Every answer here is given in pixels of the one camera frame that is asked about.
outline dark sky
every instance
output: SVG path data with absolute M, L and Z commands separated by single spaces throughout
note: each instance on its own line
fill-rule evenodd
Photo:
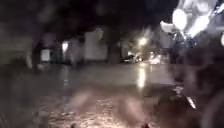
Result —
M 49 3 L 55 11 L 41 23 L 37 17 Z M 1 0 L 0 28 L 17 34 L 76 34 L 96 25 L 127 31 L 169 20 L 176 5 L 177 0 Z

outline parked car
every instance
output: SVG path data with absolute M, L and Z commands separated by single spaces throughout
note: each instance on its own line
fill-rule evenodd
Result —
M 141 61 L 142 61 L 142 58 L 138 55 L 129 55 L 125 57 L 123 60 L 124 63 L 137 63 Z

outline pavement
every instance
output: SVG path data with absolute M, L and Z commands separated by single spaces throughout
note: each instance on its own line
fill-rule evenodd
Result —
M 153 87 L 174 83 L 166 65 L 147 62 L 47 68 L 40 74 L 7 67 L 1 73 L 0 126 L 5 128 L 159 127 Z

